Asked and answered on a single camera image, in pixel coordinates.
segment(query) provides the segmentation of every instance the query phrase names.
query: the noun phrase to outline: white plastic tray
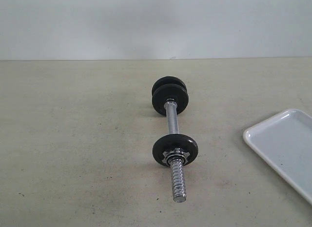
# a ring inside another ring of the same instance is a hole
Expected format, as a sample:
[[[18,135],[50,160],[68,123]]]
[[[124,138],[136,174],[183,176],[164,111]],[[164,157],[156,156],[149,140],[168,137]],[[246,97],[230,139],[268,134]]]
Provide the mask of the white plastic tray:
[[[288,109],[245,130],[245,142],[312,205],[312,117]]]

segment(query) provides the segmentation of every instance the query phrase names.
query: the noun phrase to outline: white wall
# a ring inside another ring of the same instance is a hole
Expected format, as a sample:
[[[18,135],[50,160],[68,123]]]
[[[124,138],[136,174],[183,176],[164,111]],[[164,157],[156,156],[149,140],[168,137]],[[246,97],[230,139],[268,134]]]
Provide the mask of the white wall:
[[[312,56],[312,0],[0,0],[0,60]]]

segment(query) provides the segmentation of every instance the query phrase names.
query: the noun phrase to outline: gray floor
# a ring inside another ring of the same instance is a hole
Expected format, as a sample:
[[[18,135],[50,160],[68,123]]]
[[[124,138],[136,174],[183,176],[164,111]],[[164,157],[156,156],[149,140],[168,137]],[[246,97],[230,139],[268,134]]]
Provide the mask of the gray floor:
[[[200,150],[182,204],[151,154],[165,75],[187,84],[179,126]],[[312,58],[0,62],[0,226],[311,226],[311,206],[242,140],[286,108],[311,115],[311,86]]]

